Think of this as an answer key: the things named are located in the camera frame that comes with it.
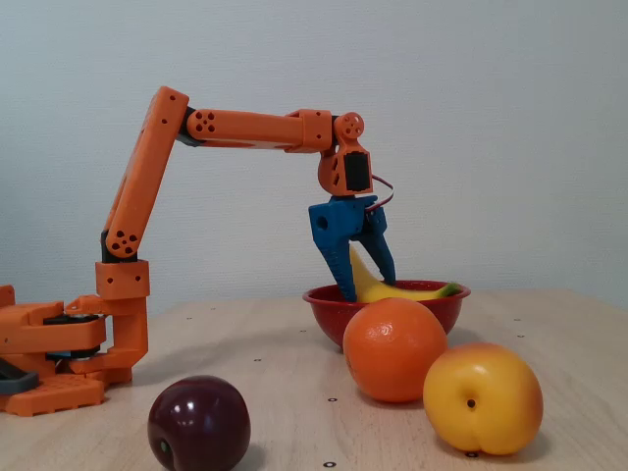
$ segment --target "white wall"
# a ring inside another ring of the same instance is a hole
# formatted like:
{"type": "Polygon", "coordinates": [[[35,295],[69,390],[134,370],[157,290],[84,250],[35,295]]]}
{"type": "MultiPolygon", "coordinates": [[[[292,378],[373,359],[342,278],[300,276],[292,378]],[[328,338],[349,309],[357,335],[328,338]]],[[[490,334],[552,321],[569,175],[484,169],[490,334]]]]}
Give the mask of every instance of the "white wall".
{"type": "MultiPolygon", "coordinates": [[[[20,300],[93,292],[106,213],[167,84],[199,108],[359,112],[396,185],[400,278],[628,307],[627,20],[623,0],[6,2],[0,281],[20,300]]],[[[177,144],[140,250],[152,312],[330,283],[307,216],[328,198],[317,161],[177,144]]]]}

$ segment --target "orange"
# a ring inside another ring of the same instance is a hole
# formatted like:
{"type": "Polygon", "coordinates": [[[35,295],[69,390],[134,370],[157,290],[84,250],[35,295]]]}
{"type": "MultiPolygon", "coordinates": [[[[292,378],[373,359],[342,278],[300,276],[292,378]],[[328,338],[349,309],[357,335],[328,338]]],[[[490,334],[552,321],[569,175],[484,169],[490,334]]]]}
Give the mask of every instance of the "orange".
{"type": "Polygon", "coordinates": [[[358,388],[386,402],[420,399],[432,363],[447,338],[432,311],[416,301],[387,298],[360,309],[342,340],[344,358],[358,388]]]}

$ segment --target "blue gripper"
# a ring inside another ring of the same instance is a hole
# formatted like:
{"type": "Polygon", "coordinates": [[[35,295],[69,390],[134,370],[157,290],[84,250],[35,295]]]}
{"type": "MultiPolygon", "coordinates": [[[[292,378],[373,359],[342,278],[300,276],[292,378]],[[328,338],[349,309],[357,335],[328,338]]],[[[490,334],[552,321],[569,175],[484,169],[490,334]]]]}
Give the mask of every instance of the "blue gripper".
{"type": "Polygon", "coordinates": [[[357,300],[349,260],[350,240],[364,246],[380,269],[385,283],[394,285],[393,256],[384,239],[387,227],[384,208],[365,212],[376,200],[375,195],[361,198],[332,196],[328,203],[308,208],[314,243],[330,267],[344,299],[350,302],[357,300]]]}

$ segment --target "red wire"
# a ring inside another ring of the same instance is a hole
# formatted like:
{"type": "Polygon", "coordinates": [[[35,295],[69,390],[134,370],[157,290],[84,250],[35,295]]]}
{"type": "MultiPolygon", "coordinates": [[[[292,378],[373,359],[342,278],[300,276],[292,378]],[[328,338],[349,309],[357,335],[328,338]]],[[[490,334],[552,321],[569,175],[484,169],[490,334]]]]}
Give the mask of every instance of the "red wire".
{"type": "Polygon", "coordinates": [[[373,176],[373,180],[378,181],[379,183],[383,183],[385,184],[388,188],[391,189],[391,194],[389,195],[388,198],[383,199],[382,201],[379,201],[375,204],[372,204],[371,206],[369,206],[368,208],[365,209],[365,211],[367,213],[371,213],[373,211],[375,211],[377,208],[381,208],[382,206],[384,206],[386,203],[388,203],[389,201],[391,201],[393,199],[394,196],[394,186],[392,186],[390,183],[388,183],[386,180],[382,179],[381,177],[378,177],[377,175],[373,176]]]}

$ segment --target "screw hole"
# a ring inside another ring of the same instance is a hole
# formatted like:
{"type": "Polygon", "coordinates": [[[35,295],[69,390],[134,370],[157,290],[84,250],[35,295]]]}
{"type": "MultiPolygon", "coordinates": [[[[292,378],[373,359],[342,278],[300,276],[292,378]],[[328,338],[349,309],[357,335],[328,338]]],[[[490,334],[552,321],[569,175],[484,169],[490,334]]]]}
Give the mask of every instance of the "screw hole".
{"type": "Polygon", "coordinates": [[[316,225],[323,231],[326,231],[330,224],[325,216],[319,216],[316,220],[316,225]]]}

